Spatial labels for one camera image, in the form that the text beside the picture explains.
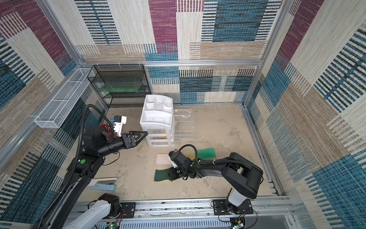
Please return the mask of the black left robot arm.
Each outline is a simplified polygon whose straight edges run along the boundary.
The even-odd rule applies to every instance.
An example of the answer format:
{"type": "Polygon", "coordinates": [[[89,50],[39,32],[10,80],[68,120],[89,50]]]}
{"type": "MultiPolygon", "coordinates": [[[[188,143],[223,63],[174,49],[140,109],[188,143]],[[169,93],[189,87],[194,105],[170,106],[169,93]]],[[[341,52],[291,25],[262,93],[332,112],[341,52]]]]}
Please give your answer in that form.
{"type": "Polygon", "coordinates": [[[105,157],[134,148],[147,136],[147,131],[130,131],[114,137],[102,126],[82,131],[76,156],[67,168],[59,193],[32,228],[61,229],[78,198],[104,164],[105,157]]]}

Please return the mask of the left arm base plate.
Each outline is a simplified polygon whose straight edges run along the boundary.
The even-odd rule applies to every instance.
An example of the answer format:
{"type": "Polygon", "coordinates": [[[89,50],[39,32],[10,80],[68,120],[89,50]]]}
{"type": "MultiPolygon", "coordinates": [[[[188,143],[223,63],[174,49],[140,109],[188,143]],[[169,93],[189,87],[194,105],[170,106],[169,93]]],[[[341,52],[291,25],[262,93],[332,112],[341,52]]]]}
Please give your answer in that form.
{"type": "Polygon", "coordinates": [[[120,219],[133,219],[135,214],[136,202],[120,202],[120,210],[117,216],[104,217],[104,220],[120,220],[120,219]]]}

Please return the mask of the pink sponge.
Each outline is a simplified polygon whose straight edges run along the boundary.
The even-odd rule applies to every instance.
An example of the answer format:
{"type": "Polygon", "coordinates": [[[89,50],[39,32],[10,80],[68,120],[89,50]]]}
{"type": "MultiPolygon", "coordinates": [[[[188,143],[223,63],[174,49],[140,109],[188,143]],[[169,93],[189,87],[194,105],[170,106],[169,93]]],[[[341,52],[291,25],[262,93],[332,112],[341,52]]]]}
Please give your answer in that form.
{"type": "Polygon", "coordinates": [[[157,154],[155,158],[155,165],[156,166],[172,166],[168,154],[157,154]]]}

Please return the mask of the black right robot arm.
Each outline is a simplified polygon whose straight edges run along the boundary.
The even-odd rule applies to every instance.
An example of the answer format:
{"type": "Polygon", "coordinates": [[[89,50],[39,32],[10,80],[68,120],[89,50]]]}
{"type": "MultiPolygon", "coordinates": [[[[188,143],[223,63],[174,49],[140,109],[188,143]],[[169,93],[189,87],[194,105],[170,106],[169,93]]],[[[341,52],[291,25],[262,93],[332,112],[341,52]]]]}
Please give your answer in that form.
{"type": "Polygon", "coordinates": [[[256,199],[259,187],[264,181],[263,170],[238,153],[222,159],[191,160],[180,151],[168,154],[173,167],[170,176],[173,180],[182,178],[222,177],[233,189],[229,192],[226,203],[239,207],[250,198],[256,199]]]}

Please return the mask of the yellow sponge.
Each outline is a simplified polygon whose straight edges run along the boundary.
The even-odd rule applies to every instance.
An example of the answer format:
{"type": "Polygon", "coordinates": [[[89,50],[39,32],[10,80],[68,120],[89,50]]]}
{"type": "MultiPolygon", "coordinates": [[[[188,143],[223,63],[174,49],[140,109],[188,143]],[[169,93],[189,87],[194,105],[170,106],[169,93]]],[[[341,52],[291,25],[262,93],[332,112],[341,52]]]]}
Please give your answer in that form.
{"type": "Polygon", "coordinates": [[[185,155],[187,158],[191,159],[191,160],[194,160],[194,159],[195,159],[195,154],[193,154],[193,153],[184,153],[184,155],[185,155]]]}

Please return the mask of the dark green scouring sponge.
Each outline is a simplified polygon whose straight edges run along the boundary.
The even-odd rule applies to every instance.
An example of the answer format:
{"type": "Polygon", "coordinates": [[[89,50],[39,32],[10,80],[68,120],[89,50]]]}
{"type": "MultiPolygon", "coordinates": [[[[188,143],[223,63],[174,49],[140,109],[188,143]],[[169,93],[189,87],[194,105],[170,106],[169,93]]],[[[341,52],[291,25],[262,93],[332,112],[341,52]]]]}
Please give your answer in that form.
{"type": "Polygon", "coordinates": [[[170,169],[156,170],[154,182],[173,181],[170,169]]]}

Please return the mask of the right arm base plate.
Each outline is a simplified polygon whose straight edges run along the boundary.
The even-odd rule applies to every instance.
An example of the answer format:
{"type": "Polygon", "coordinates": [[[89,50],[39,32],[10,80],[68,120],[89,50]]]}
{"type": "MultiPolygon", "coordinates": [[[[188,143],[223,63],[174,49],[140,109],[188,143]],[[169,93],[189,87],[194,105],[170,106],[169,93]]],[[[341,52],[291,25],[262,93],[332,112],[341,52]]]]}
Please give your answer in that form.
{"type": "Polygon", "coordinates": [[[250,199],[244,200],[239,207],[229,203],[226,199],[214,199],[210,203],[211,207],[214,209],[214,214],[216,216],[219,215],[251,215],[254,214],[254,210],[252,208],[252,203],[250,199]]]}

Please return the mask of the white plastic drawer organizer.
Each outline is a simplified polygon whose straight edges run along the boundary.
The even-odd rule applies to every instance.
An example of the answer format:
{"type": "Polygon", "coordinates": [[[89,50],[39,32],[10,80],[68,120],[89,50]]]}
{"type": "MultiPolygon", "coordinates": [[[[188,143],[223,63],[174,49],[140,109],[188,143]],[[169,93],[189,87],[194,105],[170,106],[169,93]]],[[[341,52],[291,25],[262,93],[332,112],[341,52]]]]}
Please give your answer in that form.
{"type": "Polygon", "coordinates": [[[140,126],[148,132],[149,147],[174,146],[173,99],[164,95],[149,94],[145,97],[140,126]]]}

